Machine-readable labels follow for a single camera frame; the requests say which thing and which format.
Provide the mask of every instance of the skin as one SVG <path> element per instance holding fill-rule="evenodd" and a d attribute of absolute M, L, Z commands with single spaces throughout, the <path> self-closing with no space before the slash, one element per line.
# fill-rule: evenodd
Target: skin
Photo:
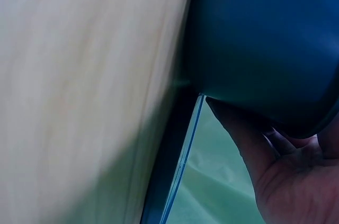
<path fill-rule="evenodd" d="M 317 136 L 293 139 L 244 111 L 206 101 L 239 149 L 266 223 L 339 223 L 338 118 Z"/>

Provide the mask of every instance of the light wood panel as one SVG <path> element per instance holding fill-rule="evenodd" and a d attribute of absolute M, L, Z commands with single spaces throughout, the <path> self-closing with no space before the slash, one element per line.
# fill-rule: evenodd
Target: light wood panel
<path fill-rule="evenodd" d="M 0 0 L 0 223 L 138 223 L 186 0 Z"/>

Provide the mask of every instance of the wood grain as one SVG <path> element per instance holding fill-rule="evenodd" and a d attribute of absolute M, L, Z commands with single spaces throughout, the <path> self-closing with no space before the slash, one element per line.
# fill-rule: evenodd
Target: wood grain
<path fill-rule="evenodd" d="M 0 0 L 0 223 L 138 223 L 187 0 Z"/>

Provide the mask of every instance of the blue container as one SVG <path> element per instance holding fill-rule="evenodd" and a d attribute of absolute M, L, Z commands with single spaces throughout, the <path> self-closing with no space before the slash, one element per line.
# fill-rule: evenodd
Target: blue container
<path fill-rule="evenodd" d="M 312 136 L 339 108 L 339 0 L 192 0 L 184 64 L 205 95 Z"/>

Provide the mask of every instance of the green fabric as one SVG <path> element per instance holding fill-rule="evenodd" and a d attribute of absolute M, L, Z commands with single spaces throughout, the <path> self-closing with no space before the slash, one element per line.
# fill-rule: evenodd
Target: green fabric
<path fill-rule="evenodd" d="M 243 160 L 204 101 L 167 224 L 264 223 Z"/>

